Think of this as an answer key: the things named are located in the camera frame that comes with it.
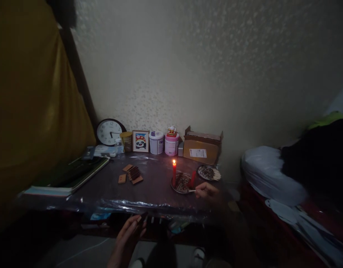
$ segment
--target hand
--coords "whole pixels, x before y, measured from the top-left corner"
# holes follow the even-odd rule
[[[140,215],[130,217],[119,231],[115,248],[107,264],[108,268],[128,266],[138,239],[146,232],[146,222],[141,227],[137,225],[139,217]]]
[[[196,198],[203,198],[210,203],[214,203],[219,195],[219,190],[208,182],[204,182],[195,187]]]
[[[223,212],[227,203],[223,200],[222,195],[216,187],[212,186],[210,183],[204,182],[195,187],[196,198],[202,198],[209,203],[213,208],[214,212]]]

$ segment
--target red candle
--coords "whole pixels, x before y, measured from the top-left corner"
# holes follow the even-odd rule
[[[196,176],[196,170],[193,171],[193,175],[191,176],[190,188],[194,188],[195,176]]]
[[[173,160],[173,187],[175,188],[176,183],[176,163],[175,160]]]

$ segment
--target cardboard box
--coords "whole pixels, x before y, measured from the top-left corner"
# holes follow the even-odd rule
[[[220,136],[198,133],[191,131],[189,126],[185,130],[183,156],[208,165],[215,165],[221,154],[223,137],[224,132],[221,132]]]

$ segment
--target green notebook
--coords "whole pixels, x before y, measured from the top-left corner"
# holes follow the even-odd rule
[[[92,160],[79,158],[67,165],[58,165],[37,179],[24,193],[68,196],[104,167],[108,161],[109,158],[105,157],[94,157]]]

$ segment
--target clock face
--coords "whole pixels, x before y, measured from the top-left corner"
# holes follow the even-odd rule
[[[105,119],[100,122],[97,128],[97,138],[107,146],[114,146],[119,135],[126,131],[125,127],[113,119]]]

